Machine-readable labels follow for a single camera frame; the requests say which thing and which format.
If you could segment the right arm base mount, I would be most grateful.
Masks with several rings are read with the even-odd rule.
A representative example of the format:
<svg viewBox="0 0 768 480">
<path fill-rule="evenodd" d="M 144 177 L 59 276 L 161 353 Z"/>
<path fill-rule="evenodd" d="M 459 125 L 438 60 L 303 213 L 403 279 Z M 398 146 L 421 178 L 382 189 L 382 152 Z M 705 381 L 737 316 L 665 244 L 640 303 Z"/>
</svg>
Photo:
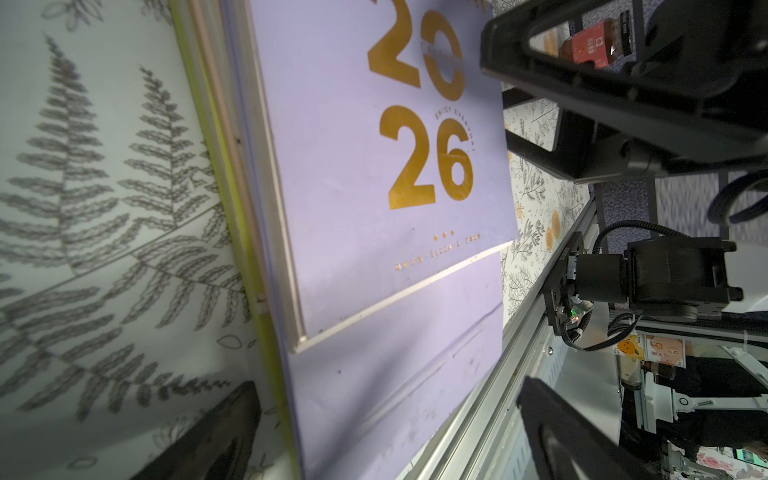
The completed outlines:
<svg viewBox="0 0 768 480">
<path fill-rule="evenodd" d="M 574 233 L 565 243 L 563 251 L 542 287 L 545 314 L 556 336 L 575 342 L 589 325 L 594 303 L 583 300 L 576 293 L 576 266 L 578 255 L 584 252 L 583 235 Z"/>
</svg>

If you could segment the purple 2026 calendar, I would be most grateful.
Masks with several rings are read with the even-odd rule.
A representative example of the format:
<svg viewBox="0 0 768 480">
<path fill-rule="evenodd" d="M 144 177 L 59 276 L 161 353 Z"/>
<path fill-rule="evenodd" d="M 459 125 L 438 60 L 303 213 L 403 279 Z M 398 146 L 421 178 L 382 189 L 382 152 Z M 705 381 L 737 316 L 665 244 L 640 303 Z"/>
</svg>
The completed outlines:
<svg viewBox="0 0 768 480">
<path fill-rule="evenodd" d="M 518 236 L 485 1 L 224 1 L 305 479 L 393 479 L 499 359 Z"/>
</svg>

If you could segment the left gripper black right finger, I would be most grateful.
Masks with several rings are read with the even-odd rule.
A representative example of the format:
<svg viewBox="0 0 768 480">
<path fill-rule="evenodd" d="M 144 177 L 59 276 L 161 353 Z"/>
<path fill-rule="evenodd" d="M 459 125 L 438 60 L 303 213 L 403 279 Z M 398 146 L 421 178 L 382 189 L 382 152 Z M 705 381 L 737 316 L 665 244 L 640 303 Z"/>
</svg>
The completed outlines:
<svg viewBox="0 0 768 480">
<path fill-rule="evenodd" d="M 517 405 L 541 479 L 653 477 L 542 380 L 525 378 Z"/>
</svg>

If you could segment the green 2026 desk calendar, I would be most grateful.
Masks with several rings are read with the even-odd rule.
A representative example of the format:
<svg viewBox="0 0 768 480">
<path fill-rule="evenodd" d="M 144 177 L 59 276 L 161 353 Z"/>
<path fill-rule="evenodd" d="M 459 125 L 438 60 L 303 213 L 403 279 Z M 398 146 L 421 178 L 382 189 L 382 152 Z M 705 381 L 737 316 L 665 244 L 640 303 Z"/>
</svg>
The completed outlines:
<svg viewBox="0 0 768 480">
<path fill-rule="evenodd" d="M 268 479 L 299 479 L 298 455 L 288 405 L 280 347 L 264 283 L 264 256 L 245 167 L 244 139 L 235 105 L 232 61 L 218 1 L 172 1 L 181 56 L 200 128 L 214 168 L 219 196 L 231 235 L 233 255 L 245 287 L 260 359 L 275 401 L 277 430 L 285 450 Z"/>
</svg>

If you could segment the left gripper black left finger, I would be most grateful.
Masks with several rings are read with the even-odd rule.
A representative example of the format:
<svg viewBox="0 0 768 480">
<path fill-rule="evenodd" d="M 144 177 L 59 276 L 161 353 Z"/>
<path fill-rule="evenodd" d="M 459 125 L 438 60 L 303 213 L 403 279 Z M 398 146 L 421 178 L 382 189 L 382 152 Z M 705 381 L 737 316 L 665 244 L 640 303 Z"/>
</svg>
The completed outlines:
<svg viewBox="0 0 768 480">
<path fill-rule="evenodd" d="M 261 404 L 255 383 L 244 382 L 134 477 L 243 479 L 260 419 Z"/>
</svg>

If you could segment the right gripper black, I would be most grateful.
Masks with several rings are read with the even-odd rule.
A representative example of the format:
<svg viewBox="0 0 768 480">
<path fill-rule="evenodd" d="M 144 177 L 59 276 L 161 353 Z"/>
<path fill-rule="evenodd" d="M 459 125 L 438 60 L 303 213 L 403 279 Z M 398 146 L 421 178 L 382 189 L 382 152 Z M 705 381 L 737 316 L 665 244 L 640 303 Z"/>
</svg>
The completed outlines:
<svg viewBox="0 0 768 480">
<path fill-rule="evenodd" d="M 491 19 L 481 34 L 480 67 L 526 93 L 558 103 L 554 145 L 546 150 L 506 134 L 507 148 L 574 183 L 672 177 L 767 165 L 767 119 L 753 108 L 709 108 L 706 101 L 764 58 L 722 52 L 735 1 L 695 1 L 684 21 L 674 79 L 664 82 L 577 65 L 534 51 L 529 39 L 598 1 L 529 1 Z"/>
</svg>

